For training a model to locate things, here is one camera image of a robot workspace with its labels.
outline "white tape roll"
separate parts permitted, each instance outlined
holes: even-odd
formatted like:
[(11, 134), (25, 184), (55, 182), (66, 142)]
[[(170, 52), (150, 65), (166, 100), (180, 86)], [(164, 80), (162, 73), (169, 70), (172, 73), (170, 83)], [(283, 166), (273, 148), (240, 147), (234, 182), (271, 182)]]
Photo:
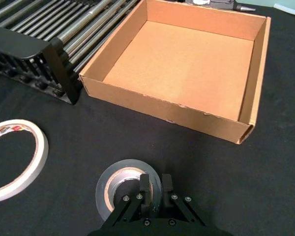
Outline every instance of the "white tape roll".
[(24, 119), (12, 119), (0, 123), (0, 137), (9, 132), (25, 130), (35, 137), (36, 148), (26, 169), (11, 183), (0, 188), (0, 201), (13, 197), (29, 186), (43, 169), (48, 155), (48, 141), (34, 123)]

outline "duct tape roll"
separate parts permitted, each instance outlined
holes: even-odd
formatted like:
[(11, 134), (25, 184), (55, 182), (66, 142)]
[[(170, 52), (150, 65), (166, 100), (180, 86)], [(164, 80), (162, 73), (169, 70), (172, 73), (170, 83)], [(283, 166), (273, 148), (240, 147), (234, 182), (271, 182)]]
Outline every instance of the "duct tape roll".
[(11, 198), (28, 187), (43, 169), (48, 155), (45, 134), (34, 123), (24, 119), (12, 119), (0, 123), (0, 137), (10, 132), (28, 131), (35, 138), (35, 152), (30, 164), (11, 183), (0, 187), (0, 201)]
[(115, 209), (114, 196), (117, 188), (127, 180), (140, 180), (141, 174), (149, 174), (151, 209), (158, 212), (162, 199), (162, 185), (157, 172), (147, 163), (126, 159), (108, 167), (96, 185), (96, 206), (103, 220), (107, 220)]

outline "black fabric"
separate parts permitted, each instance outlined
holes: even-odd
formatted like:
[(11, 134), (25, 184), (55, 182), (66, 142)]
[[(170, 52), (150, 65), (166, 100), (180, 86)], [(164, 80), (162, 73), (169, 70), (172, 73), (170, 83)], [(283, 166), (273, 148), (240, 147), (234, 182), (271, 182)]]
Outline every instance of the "black fabric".
[(266, 7), (256, 13), (272, 17), (271, 35), (257, 127), (240, 146), (85, 90), (72, 106), (0, 77), (0, 121), (36, 123), (50, 147), (38, 178), (0, 202), (0, 236), (84, 236), (100, 228), (96, 183), (126, 158), (172, 174), (178, 194), (236, 236), (295, 235), (295, 17)]

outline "screw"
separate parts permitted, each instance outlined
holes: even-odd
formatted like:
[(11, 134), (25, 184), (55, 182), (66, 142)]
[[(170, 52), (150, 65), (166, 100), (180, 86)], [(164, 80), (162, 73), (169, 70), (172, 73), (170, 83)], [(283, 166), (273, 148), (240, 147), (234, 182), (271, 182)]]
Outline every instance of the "screw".
[(143, 224), (145, 226), (149, 226), (151, 224), (151, 222), (150, 222), (150, 220), (146, 219), (146, 220), (143, 221)]
[(175, 226), (175, 225), (176, 225), (176, 220), (170, 219), (170, 220), (168, 221), (168, 224), (169, 224), (170, 226)]
[(137, 199), (142, 199), (143, 198), (143, 196), (142, 196), (142, 194), (141, 193), (139, 193), (138, 195), (137, 195)]
[(173, 200), (177, 200), (177, 199), (178, 199), (178, 196), (177, 196), (176, 194), (173, 194), (173, 195), (171, 196), (171, 198), (172, 198)]
[(125, 202), (128, 202), (130, 200), (128, 195), (124, 195), (122, 198)]
[(186, 201), (186, 202), (191, 202), (191, 200), (192, 200), (192, 198), (190, 198), (190, 197), (185, 197), (185, 201)]

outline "tape label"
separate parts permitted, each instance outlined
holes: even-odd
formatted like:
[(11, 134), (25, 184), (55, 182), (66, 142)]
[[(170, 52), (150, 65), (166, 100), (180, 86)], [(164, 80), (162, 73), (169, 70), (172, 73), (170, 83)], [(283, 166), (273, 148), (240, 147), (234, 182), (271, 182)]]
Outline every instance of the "tape label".
[(31, 132), (31, 130), (27, 126), (21, 125), (21, 124), (12, 124), (12, 125), (1, 126), (0, 127), (0, 137), (2, 135), (10, 133), (10, 132), (22, 131), (22, 130)]

